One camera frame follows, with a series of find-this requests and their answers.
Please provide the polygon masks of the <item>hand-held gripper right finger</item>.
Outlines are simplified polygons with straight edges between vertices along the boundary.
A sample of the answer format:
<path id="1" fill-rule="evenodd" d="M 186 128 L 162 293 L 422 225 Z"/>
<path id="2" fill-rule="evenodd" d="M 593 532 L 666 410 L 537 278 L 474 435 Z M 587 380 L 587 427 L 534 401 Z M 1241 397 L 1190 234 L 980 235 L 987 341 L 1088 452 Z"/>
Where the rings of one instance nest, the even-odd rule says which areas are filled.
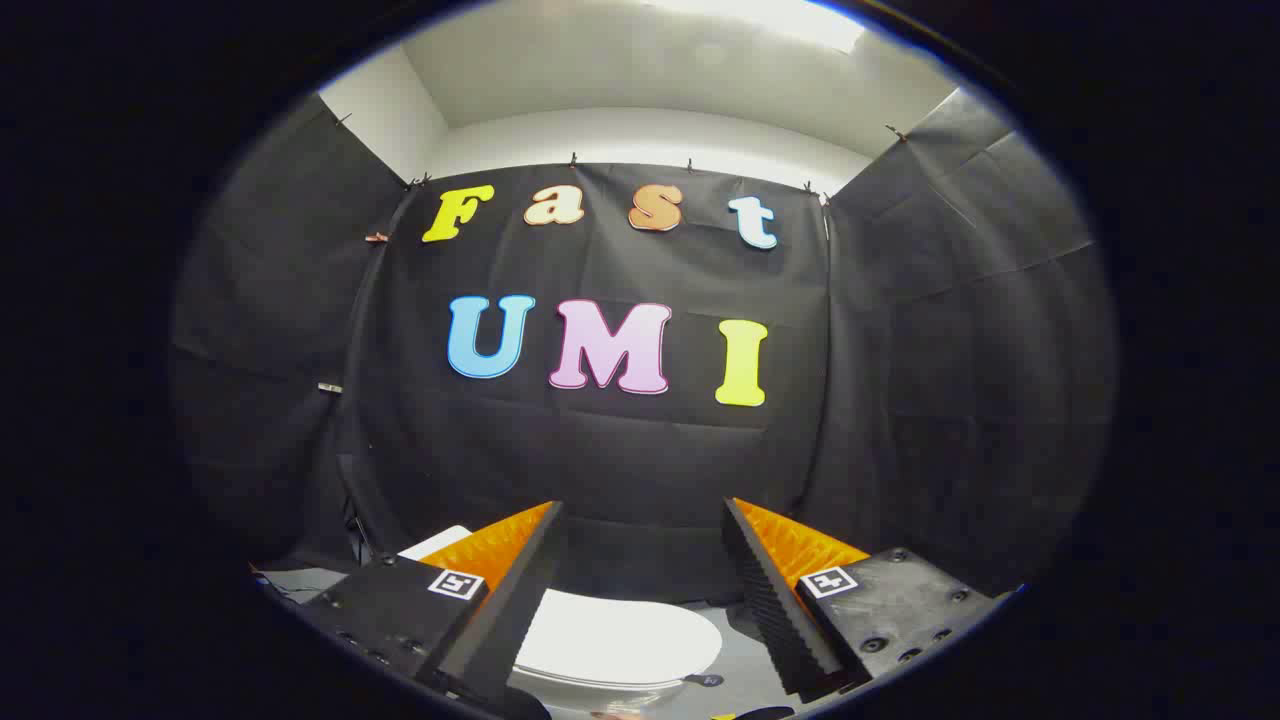
<path id="1" fill-rule="evenodd" d="M 932 656 L 1000 605 L 913 550 L 868 553 L 727 498 L 722 539 L 783 689 L 804 702 Z"/>

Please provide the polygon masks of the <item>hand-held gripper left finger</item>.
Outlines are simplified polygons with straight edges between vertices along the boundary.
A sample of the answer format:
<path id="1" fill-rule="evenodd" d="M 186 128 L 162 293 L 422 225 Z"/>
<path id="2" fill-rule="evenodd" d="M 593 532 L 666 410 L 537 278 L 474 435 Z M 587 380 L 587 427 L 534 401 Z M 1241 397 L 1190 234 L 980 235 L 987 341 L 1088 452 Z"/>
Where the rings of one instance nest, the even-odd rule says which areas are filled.
<path id="1" fill-rule="evenodd" d="M 509 679 L 561 564 L 562 512 L 549 501 L 424 559 L 388 555 L 294 610 L 367 665 L 468 711 L 545 719 Z"/>

